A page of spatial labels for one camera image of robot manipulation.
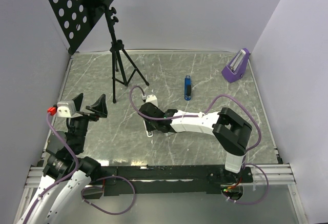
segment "blue and black device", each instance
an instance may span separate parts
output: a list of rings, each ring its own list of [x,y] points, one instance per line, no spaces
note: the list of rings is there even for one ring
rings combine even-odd
[[[184,78],[184,98],[185,100],[191,100],[191,78],[190,75],[186,75]]]

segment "white wall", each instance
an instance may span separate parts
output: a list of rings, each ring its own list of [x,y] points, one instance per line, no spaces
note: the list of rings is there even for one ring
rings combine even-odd
[[[253,50],[279,0],[115,0],[117,37],[127,49]],[[45,3],[59,28],[49,3]],[[80,52],[106,51],[104,16]]]
[[[0,0],[0,218],[13,223],[48,133],[67,50],[40,0]]]
[[[310,223],[328,222],[328,0],[281,0],[252,66]]]

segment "red connector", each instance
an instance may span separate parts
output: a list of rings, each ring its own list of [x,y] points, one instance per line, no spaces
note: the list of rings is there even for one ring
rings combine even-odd
[[[57,112],[57,108],[56,107],[50,107],[48,110],[47,110],[48,113],[50,113],[50,115],[54,115],[56,114]]]

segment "gray marble surface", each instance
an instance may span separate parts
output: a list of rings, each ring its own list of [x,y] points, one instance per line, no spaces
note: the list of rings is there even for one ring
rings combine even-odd
[[[171,136],[155,131],[147,138],[142,118],[129,102],[133,85],[141,85],[147,94],[155,94],[161,110],[173,108],[188,112],[204,111],[212,99],[226,93],[236,97],[253,115],[262,130],[262,141],[246,158],[257,164],[277,163],[268,124],[255,88],[249,67],[244,77],[229,84],[221,70],[235,55],[233,53],[163,53],[130,54],[150,83],[147,87],[135,74],[128,87],[116,84],[116,100],[112,103],[112,63],[110,54],[78,54],[73,56],[72,66],[62,100],[70,100],[79,93],[85,94],[83,107],[93,104],[101,94],[106,94],[108,118],[89,123],[85,151],[80,156],[90,156],[102,165],[201,165],[224,164],[226,153],[214,136],[198,133],[178,133]],[[122,55],[123,65],[129,76],[133,67]],[[192,99],[183,98],[184,78],[192,77]],[[135,90],[133,100],[142,105],[141,93]],[[251,121],[244,112],[227,98],[220,98],[212,111],[230,107]],[[66,130],[65,120],[58,118],[55,128]],[[253,145],[258,138],[255,127],[249,141]]]

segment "music stand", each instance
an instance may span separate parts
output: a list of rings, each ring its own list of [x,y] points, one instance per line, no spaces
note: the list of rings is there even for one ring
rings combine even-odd
[[[71,55],[76,52],[77,48],[85,40],[102,15],[105,14],[108,29],[112,38],[110,51],[112,53],[113,68],[113,103],[116,103],[116,82],[119,82],[127,87],[135,72],[138,72],[147,86],[149,86],[149,83],[146,81],[145,77],[124,49],[122,40],[116,39],[114,25],[118,22],[118,19],[116,16],[113,16],[113,14],[116,14],[116,10],[113,7],[109,9],[109,6],[113,1],[114,0],[49,0],[49,3],[70,45],[68,52]],[[124,67],[119,52],[120,50],[134,67],[134,70],[128,80],[124,72]],[[118,80],[115,77],[115,70],[118,71],[117,63],[120,68],[123,81]]]

